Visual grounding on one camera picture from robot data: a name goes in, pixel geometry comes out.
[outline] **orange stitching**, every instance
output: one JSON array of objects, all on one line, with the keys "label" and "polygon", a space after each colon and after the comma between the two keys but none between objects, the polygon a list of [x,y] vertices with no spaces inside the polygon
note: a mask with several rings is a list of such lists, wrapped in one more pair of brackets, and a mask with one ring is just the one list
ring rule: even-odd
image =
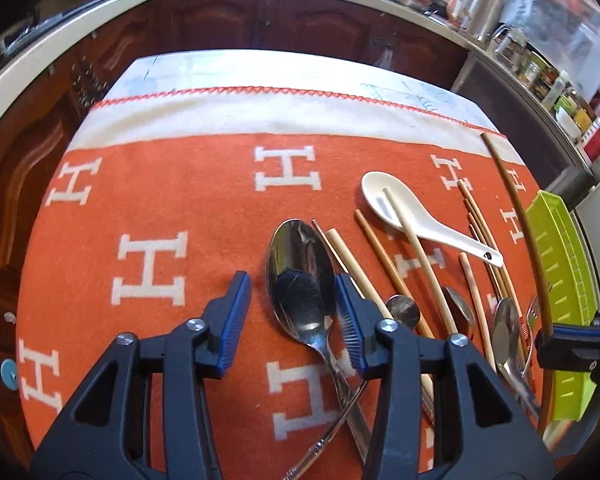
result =
[{"label": "orange stitching", "polygon": [[246,94],[270,94],[270,93],[274,93],[274,94],[278,94],[280,92],[283,94],[299,93],[300,95],[309,95],[309,96],[318,96],[318,97],[335,97],[338,99],[350,99],[350,100],[355,100],[355,101],[360,101],[360,102],[365,102],[365,103],[370,103],[370,104],[377,104],[377,105],[382,105],[382,106],[390,106],[393,108],[400,108],[401,110],[412,110],[413,112],[430,115],[432,117],[438,117],[441,119],[446,119],[447,121],[451,121],[453,123],[460,124],[462,126],[470,128],[472,130],[478,130],[479,132],[486,132],[489,134],[497,135],[499,137],[504,137],[505,139],[507,138],[503,134],[495,132],[488,128],[483,128],[482,126],[477,126],[476,124],[471,124],[466,121],[461,121],[460,119],[455,119],[453,117],[448,117],[443,114],[431,112],[430,110],[423,110],[422,108],[416,108],[415,106],[401,105],[398,103],[393,103],[391,101],[383,101],[381,99],[374,99],[373,97],[363,97],[363,96],[359,96],[359,95],[341,94],[338,92],[327,92],[324,90],[302,90],[302,89],[297,89],[297,88],[276,88],[276,87],[271,87],[271,86],[225,86],[225,87],[214,86],[211,88],[187,88],[187,89],[183,89],[183,90],[172,90],[172,91],[168,91],[168,92],[156,92],[154,94],[142,94],[142,95],[137,95],[137,96],[133,96],[133,97],[118,97],[115,99],[104,99],[103,101],[100,101],[100,102],[94,104],[92,109],[104,108],[105,106],[120,105],[120,104],[133,102],[133,101],[141,101],[141,100],[155,99],[155,98],[159,98],[159,97],[168,97],[168,96],[176,96],[176,95],[205,94],[205,93],[206,94],[213,94],[213,93],[220,93],[220,94],[223,94],[223,93],[238,93],[238,94],[243,94],[243,93],[246,93]]}]

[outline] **white countertop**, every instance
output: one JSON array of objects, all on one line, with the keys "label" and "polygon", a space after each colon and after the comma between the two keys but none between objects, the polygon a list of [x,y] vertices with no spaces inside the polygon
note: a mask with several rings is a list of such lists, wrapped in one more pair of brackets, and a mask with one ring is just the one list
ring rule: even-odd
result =
[{"label": "white countertop", "polygon": [[[107,0],[52,30],[21,52],[0,71],[0,118],[22,91],[61,54],[93,30],[148,0]],[[389,0],[343,0],[386,12],[472,49],[458,33]]]}]

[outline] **wooden cabinet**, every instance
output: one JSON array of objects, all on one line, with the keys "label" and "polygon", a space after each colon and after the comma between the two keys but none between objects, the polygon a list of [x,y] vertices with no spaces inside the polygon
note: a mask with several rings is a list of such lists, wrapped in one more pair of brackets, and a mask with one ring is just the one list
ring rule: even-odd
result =
[{"label": "wooden cabinet", "polygon": [[266,46],[303,54],[367,61],[376,10],[340,0],[278,0]]},{"label": "wooden cabinet", "polygon": [[[33,222],[46,186],[80,124],[72,89],[76,63],[73,50],[65,53],[0,120],[0,318],[16,312]],[[13,325],[2,319],[0,349],[13,348]]]},{"label": "wooden cabinet", "polygon": [[[0,365],[13,355],[0,352]],[[4,453],[5,466],[16,472],[18,464],[27,465],[33,455],[33,446],[27,433],[27,427],[20,406],[18,392],[11,391],[2,383],[0,378],[0,452]],[[14,475],[9,478],[20,478]]]},{"label": "wooden cabinet", "polygon": [[96,79],[110,86],[136,59],[158,54],[155,8],[153,2],[135,7],[81,40],[81,68],[93,67]]},{"label": "wooden cabinet", "polygon": [[253,48],[263,0],[158,0],[163,52]]},{"label": "wooden cabinet", "polygon": [[464,65],[467,51],[425,28],[386,16],[384,45],[393,54],[392,70],[450,89]]}]

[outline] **green plastic basket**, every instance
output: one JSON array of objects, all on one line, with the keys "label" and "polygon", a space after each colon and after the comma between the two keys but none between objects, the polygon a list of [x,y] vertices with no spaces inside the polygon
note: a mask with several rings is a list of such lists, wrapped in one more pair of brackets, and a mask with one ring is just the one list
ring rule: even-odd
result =
[{"label": "green plastic basket", "polygon": [[[526,210],[549,292],[554,323],[589,325],[596,313],[591,271],[562,199],[539,191]],[[589,373],[556,372],[553,420],[580,420],[596,385]]]}]

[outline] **white ceramic spoon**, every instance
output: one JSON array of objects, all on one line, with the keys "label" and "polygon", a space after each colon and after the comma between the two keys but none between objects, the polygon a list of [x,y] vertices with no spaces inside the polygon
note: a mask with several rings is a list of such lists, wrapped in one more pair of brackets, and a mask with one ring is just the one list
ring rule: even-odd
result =
[{"label": "white ceramic spoon", "polygon": [[438,222],[425,209],[418,197],[398,178],[382,171],[370,171],[362,177],[362,193],[374,212],[389,225],[401,231],[400,221],[393,208],[387,203],[382,190],[389,187],[395,197],[405,206],[411,216],[411,225],[418,238],[439,242],[477,256],[496,267],[504,264],[502,254],[479,241]]}]

